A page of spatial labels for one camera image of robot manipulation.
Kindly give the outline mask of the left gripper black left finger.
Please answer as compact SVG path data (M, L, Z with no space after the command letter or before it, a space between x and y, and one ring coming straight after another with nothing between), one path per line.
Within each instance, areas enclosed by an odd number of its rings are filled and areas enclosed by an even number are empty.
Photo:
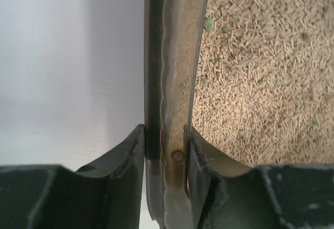
M61 165L1 167L1 228L138 228L144 126L71 171Z

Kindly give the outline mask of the dark grey litter box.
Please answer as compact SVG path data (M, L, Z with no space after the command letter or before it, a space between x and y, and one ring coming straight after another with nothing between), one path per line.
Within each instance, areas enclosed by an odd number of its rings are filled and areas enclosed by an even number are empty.
M190 215L185 128L250 167L333 165L333 0L145 0L146 187Z

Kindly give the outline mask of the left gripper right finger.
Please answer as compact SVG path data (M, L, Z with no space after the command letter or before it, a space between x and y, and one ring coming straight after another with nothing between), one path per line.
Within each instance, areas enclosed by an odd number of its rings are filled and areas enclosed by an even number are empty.
M185 128L185 228L333 228L332 164L247 166Z

